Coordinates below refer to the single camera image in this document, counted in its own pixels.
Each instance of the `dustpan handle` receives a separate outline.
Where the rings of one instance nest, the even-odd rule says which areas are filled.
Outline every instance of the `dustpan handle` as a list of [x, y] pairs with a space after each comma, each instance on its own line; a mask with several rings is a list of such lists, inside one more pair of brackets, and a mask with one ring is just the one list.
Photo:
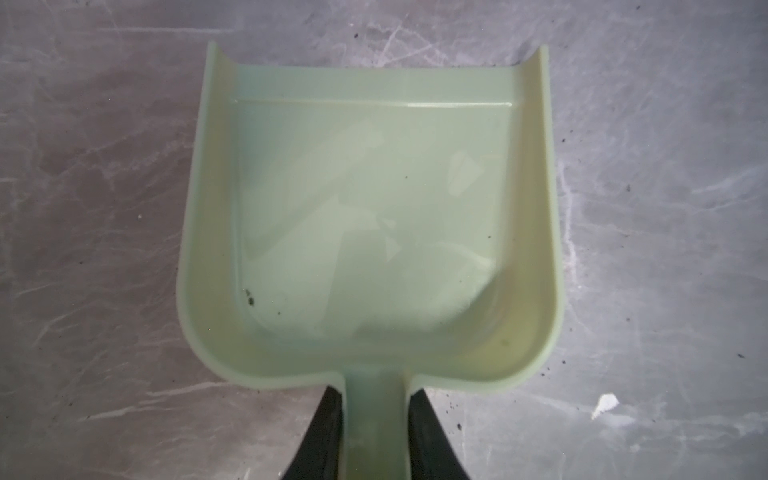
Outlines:
[[[342, 396], [326, 389], [283, 480], [337, 480], [343, 435]], [[468, 480], [424, 390], [408, 407], [411, 480]]]
[[358, 369], [345, 375], [339, 478], [409, 478], [408, 401], [402, 371]]

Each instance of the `dustpan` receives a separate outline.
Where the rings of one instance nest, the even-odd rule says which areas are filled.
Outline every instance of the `dustpan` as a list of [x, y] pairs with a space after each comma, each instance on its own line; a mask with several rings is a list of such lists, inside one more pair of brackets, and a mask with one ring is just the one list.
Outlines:
[[411, 478], [414, 393], [514, 385], [554, 345], [550, 111], [544, 47], [337, 69], [209, 45], [177, 278], [194, 352], [242, 386], [340, 392], [326, 474]]

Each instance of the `floor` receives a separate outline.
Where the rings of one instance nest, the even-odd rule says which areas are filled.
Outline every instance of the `floor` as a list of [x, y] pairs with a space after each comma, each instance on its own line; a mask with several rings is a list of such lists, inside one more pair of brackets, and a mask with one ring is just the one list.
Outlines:
[[3, 0], [0, 477], [278, 478], [292, 458], [322, 389], [222, 382], [177, 323], [211, 39], [368, 67], [549, 44], [564, 329], [517, 389], [430, 392], [457, 455], [477, 479], [768, 477], [763, 0]]

